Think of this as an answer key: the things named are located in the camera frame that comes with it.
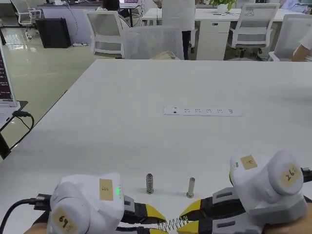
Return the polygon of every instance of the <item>metal pin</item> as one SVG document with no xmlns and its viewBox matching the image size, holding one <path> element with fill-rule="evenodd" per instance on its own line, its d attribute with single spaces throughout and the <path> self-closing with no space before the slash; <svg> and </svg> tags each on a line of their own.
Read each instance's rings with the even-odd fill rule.
<svg viewBox="0 0 312 234">
<path fill-rule="evenodd" d="M 191 177 L 189 183 L 189 190 L 186 193 L 186 196 L 188 198 L 192 198 L 194 196 L 194 186 L 195 186 L 195 178 Z"/>
<path fill-rule="evenodd" d="M 146 192 L 147 194 L 152 194 L 154 192 L 153 175 L 151 173 L 146 175 Z"/>
</svg>

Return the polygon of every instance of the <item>hand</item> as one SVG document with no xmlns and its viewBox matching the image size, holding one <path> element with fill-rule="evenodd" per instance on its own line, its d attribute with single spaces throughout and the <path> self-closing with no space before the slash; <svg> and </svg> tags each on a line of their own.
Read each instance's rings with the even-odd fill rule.
<svg viewBox="0 0 312 234">
<path fill-rule="evenodd" d="M 312 234 L 312 203 L 308 203 L 305 217 L 291 223 L 267 225 L 263 234 Z"/>
<path fill-rule="evenodd" d="M 47 231 L 46 223 L 36 223 L 30 229 L 28 229 L 24 234 L 45 234 Z"/>
</svg>

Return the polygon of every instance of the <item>power strip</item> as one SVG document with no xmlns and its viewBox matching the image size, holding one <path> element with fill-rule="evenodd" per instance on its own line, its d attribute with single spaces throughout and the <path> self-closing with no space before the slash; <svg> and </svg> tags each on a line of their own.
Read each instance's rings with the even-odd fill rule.
<svg viewBox="0 0 312 234">
<path fill-rule="evenodd" d="M 165 115 L 179 116 L 229 116 L 241 117 L 243 114 L 238 110 L 224 108 L 190 108 L 190 107 L 164 107 Z"/>
</svg>

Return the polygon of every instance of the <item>metal spring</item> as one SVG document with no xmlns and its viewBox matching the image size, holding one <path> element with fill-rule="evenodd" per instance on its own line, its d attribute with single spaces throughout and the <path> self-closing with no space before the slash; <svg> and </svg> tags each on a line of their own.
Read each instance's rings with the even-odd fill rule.
<svg viewBox="0 0 312 234">
<path fill-rule="evenodd" d="M 178 229 L 185 224 L 189 223 L 189 220 L 187 219 L 187 216 L 183 216 L 181 218 L 174 218 L 169 220 L 169 222 L 157 222 L 158 229 L 162 230 L 163 232 L 167 232 L 175 229 Z"/>
<path fill-rule="evenodd" d="M 146 192 L 147 194 L 152 194 L 154 192 L 153 175 L 151 173 L 146 175 Z"/>
</svg>

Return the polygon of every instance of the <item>person's arm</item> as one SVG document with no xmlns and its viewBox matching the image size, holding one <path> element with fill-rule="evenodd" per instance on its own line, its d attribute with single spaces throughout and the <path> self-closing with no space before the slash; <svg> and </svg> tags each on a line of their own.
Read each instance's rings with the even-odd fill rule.
<svg viewBox="0 0 312 234">
<path fill-rule="evenodd" d="M 263 234 L 312 234 L 312 203 L 308 203 L 308 214 L 295 222 L 267 225 Z"/>
<path fill-rule="evenodd" d="M 153 0 L 153 2 L 157 5 L 158 8 L 162 7 L 162 0 Z"/>
<path fill-rule="evenodd" d="M 24 234 L 45 234 L 49 219 L 49 211 L 45 211 Z"/>
<path fill-rule="evenodd" d="M 312 49 L 312 29 L 304 36 L 300 41 L 300 45 L 295 50 L 292 61 L 294 62 L 303 62 L 306 60 L 306 57 L 309 55 Z"/>
<path fill-rule="evenodd" d="M 24 234 L 45 234 L 47 231 L 46 223 L 36 223 L 30 229 L 28 229 Z"/>
<path fill-rule="evenodd" d="M 304 62 L 306 60 L 307 55 L 310 53 L 310 50 L 304 47 L 303 45 L 299 45 L 292 56 L 293 62 Z"/>
</svg>

